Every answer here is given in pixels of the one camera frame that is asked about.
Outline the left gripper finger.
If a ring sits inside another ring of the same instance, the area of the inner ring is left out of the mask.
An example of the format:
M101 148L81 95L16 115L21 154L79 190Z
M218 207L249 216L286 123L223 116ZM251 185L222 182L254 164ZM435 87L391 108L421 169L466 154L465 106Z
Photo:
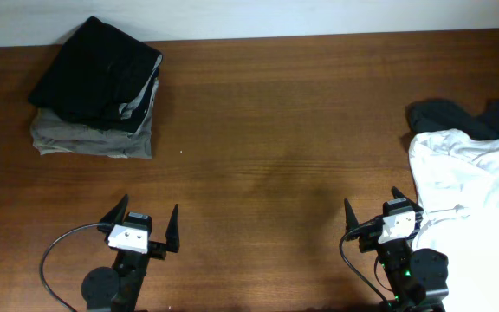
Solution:
M165 247L168 252L172 253L178 253L180 249L178 211L179 206L175 204L165 232Z
M102 224L122 224L128 207L129 195L125 194L119 203L112 208L101 220Z

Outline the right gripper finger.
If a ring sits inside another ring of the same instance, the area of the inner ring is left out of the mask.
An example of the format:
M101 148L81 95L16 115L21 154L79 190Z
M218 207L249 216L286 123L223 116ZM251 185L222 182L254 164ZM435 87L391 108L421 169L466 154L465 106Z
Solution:
M414 202L410 198L406 197L406 195L404 195L404 193L401 192L396 186L393 186L391 188L391 193L395 199L399 198L405 199L408 205L411 206L415 212L420 212L420 213L424 212L424 209L421 206L419 206L416 202Z
M358 222L353 211L353 207L351 206L350 201L347 198L344 199L344 210L346 217L346 234L355 234L360 227L360 223Z

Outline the white t-shirt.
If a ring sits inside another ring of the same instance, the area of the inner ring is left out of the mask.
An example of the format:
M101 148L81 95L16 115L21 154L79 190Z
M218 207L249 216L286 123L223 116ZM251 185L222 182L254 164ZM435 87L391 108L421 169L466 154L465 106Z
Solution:
M425 211L412 246L448 257L446 310L499 312L499 139L421 133L409 162Z

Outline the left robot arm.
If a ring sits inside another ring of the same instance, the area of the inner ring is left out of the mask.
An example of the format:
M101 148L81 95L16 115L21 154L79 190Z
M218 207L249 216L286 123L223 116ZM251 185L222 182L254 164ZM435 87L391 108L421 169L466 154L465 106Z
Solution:
M149 262L163 261L167 254L179 252L179 208L173 208L165 241L160 243L150 239L152 218L128 212L128 201L124 196L97 226L116 258L112 266L96 268L85 276L81 295L88 311L134 311Z

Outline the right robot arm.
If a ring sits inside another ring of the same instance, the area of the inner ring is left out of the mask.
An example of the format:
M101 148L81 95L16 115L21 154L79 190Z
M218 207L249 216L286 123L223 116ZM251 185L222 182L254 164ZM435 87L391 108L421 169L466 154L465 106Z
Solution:
M346 231L340 239L340 255L380 297L381 311L443 311L443 299L449 295L448 257L433 249L412 248L424 220L424 209L396 187L391 193L393 199L383 204L382 213L364 223L357 220L349 200L344 200ZM361 253L376 253L374 266L384 271L393 299L383 295L348 260L344 243L353 240L359 242Z

